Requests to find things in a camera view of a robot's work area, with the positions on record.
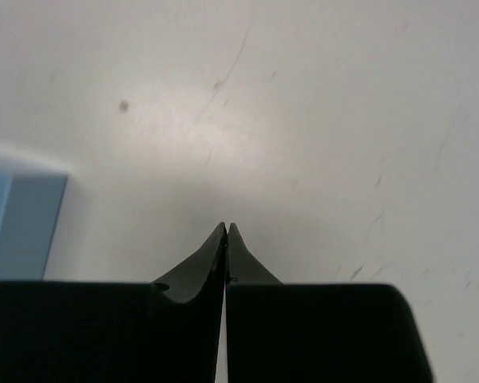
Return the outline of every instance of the light blue box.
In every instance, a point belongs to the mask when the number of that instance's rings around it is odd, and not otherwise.
[[[40,280],[67,176],[0,159],[0,280]]]

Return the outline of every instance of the scratch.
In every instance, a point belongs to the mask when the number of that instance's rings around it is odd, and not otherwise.
[[[236,58],[232,62],[231,68],[229,69],[227,75],[224,77],[224,84],[229,79],[229,76],[231,76],[232,71],[236,67],[236,64],[238,63],[238,60],[240,59],[241,54],[243,53],[243,50],[245,49],[245,45],[247,44],[247,40],[248,40],[248,35],[250,34],[250,29],[252,27],[253,17],[254,17],[254,7],[252,7],[250,9],[250,14],[248,16],[247,30],[245,30],[245,35],[243,36],[243,41],[241,43],[241,47],[239,48],[238,54],[236,54]]]
[[[364,243],[367,243],[367,241],[369,240],[369,237],[370,237],[370,233],[373,231],[374,225],[375,225],[376,223],[378,223],[378,222],[381,221],[381,219],[383,218],[383,214],[384,214],[384,213],[385,213],[385,212],[382,211],[382,212],[378,215],[378,217],[376,217],[376,218],[374,219],[374,221],[370,223],[369,227],[367,228],[367,233],[366,233],[366,237],[364,238]]]
[[[374,278],[376,278],[382,271],[384,271],[385,269],[388,269],[389,267],[392,266],[392,262],[390,263],[387,263],[385,266],[382,266],[378,269],[378,271],[376,271],[372,277],[369,278],[370,281],[372,281]]]
[[[449,139],[449,134],[450,134],[451,129],[452,129],[452,126],[449,126],[449,128],[445,131],[445,135],[444,135],[443,140],[441,141],[440,148],[438,148],[437,159],[436,159],[435,165],[434,165],[434,172],[435,173],[437,172],[438,167],[440,165],[441,153],[444,151],[445,144],[447,144],[447,140]]]
[[[211,156],[213,155],[213,149],[209,152],[208,160],[206,161],[206,164],[209,164],[209,160],[211,159]]]
[[[213,94],[209,98],[208,102],[206,102],[204,107],[200,110],[200,112],[197,113],[196,119],[195,119],[195,121],[193,121],[194,125],[197,122],[199,122],[202,115],[206,113],[206,111],[209,108],[209,105],[213,102],[213,100],[215,100],[216,95],[219,93],[219,91],[222,89],[222,87],[227,83],[227,80],[231,76],[232,71],[234,71],[234,68],[236,67],[236,64],[238,63],[238,60],[240,59],[241,54],[243,53],[243,50],[245,49],[245,45],[247,44],[248,35],[250,34],[250,29],[252,27],[253,16],[254,16],[254,7],[252,7],[250,9],[250,15],[248,16],[247,30],[245,31],[245,35],[243,36],[243,41],[242,41],[241,46],[239,48],[238,54],[236,54],[236,58],[232,62],[232,65],[229,68],[229,71],[227,72],[225,77],[222,80],[219,80],[215,83],[215,86],[213,87]]]
[[[364,268],[364,265],[361,265],[357,270],[355,270],[353,274],[350,276],[350,280],[352,281],[354,277],[356,277],[363,268]]]
[[[381,173],[380,176],[378,177],[378,182],[376,183],[375,189],[379,188],[380,184],[382,183],[382,178],[383,178],[383,173]]]

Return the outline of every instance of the blue object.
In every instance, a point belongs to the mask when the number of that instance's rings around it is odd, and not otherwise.
[[[40,280],[67,176],[0,160],[0,280]]]

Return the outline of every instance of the white surface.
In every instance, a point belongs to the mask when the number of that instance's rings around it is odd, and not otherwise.
[[[72,172],[48,278],[235,221],[283,281],[394,283],[479,382],[479,1],[1,0],[0,147]]]

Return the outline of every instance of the dark spot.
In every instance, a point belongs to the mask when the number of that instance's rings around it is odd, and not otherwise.
[[[128,112],[128,108],[129,108],[129,103],[125,100],[121,101],[121,103],[119,104],[119,110],[121,111],[121,113]]]

